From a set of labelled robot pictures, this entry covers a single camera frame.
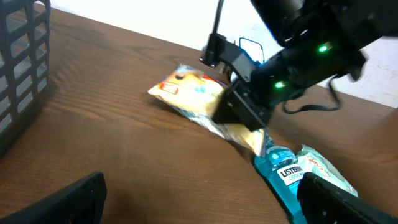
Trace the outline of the yellow snack chip bag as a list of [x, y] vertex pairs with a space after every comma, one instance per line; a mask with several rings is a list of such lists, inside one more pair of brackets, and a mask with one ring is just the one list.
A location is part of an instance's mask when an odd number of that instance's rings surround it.
[[213, 134], [246, 147], [257, 156], [274, 146], [267, 129], [249, 131], [242, 124], [215, 124], [211, 117], [226, 85], [191, 66], [180, 64], [148, 94]]

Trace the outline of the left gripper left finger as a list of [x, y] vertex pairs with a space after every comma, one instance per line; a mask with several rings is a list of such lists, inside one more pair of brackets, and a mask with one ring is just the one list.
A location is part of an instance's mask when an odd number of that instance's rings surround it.
[[107, 196], [102, 172], [86, 177], [1, 218], [1, 224], [100, 223]]

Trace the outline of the blue Listerine mouthwash bottle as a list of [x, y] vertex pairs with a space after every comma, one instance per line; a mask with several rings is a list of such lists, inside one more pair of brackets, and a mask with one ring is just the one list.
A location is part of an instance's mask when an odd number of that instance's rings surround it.
[[298, 186], [304, 171], [298, 164], [294, 152], [287, 147], [276, 146], [270, 136], [265, 136], [253, 165], [284, 209], [288, 221], [293, 224], [306, 224], [297, 199]]

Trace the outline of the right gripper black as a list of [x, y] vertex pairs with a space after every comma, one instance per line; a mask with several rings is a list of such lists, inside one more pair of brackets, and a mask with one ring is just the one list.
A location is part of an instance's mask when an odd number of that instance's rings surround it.
[[215, 33], [210, 34], [201, 60], [207, 65], [225, 63], [241, 81], [225, 89], [212, 121], [242, 124], [250, 131], [267, 127], [273, 107], [302, 96], [327, 78], [351, 75], [358, 80], [366, 62], [363, 53], [345, 39], [309, 37], [258, 64], [245, 50]]

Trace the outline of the mint green snack packet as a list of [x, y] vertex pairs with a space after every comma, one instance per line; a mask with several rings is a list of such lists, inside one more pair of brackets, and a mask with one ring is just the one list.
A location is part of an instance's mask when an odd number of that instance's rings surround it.
[[337, 168], [314, 148], [302, 145], [297, 161], [304, 172], [314, 173], [339, 188], [359, 197], [357, 190], [340, 174]]

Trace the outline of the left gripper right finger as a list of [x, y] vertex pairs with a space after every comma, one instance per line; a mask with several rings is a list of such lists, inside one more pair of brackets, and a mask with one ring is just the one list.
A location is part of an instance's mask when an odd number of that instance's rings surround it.
[[397, 224], [396, 217], [311, 172], [304, 173], [297, 198], [308, 223]]

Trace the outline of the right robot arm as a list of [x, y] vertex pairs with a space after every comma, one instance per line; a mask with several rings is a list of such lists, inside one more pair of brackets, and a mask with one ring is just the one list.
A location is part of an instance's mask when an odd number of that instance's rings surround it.
[[211, 117], [217, 124], [265, 128], [276, 106], [317, 83], [345, 75], [359, 80], [363, 47], [397, 36], [395, 0], [253, 0], [252, 5], [281, 50], [258, 63], [212, 30], [201, 61], [210, 67], [223, 63], [237, 74]]

